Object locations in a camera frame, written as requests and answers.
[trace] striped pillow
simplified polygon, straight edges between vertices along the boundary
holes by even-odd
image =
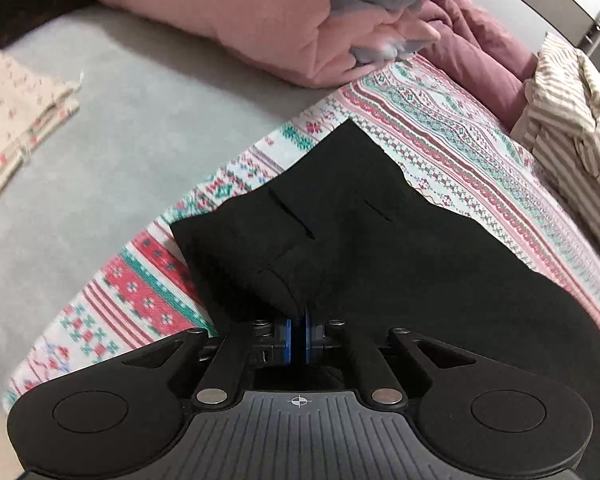
[[[512,138],[533,153],[600,245],[600,73],[581,50],[548,34],[525,95]]]

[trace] pink blanket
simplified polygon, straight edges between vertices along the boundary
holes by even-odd
[[[441,39],[420,51],[484,104],[509,131],[526,106],[538,57],[471,0],[430,0],[418,17]]]
[[[439,39],[422,0],[101,0],[213,38],[246,62],[304,86],[366,75]]]

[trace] gray cloth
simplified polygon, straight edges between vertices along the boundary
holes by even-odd
[[[157,214],[321,99],[207,40],[92,7],[8,52],[76,80],[80,111],[0,196],[0,397],[10,373],[93,273]]]

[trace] bed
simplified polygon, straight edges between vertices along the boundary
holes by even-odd
[[[37,70],[85,78],[80,112],[0,199],[5,410],[43,381],[211,327],[168,224],[266,182],[347,118],[429,201],[478,221],[600,328],[595,248],[533,156],[423,57],[325,97],[101,7],[59,18],[9,52]]]

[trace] patterned bedsheet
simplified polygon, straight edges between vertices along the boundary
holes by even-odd
[[[480,222],[569,291],[600,327],[600,257],[534,173],[533,157],[424,58],[344,86],[196,186],[131,240],[58,314],[14,371],[26,390],[190,326],[212,329],[169,229],[289,168],[353,118],[430,202]]]

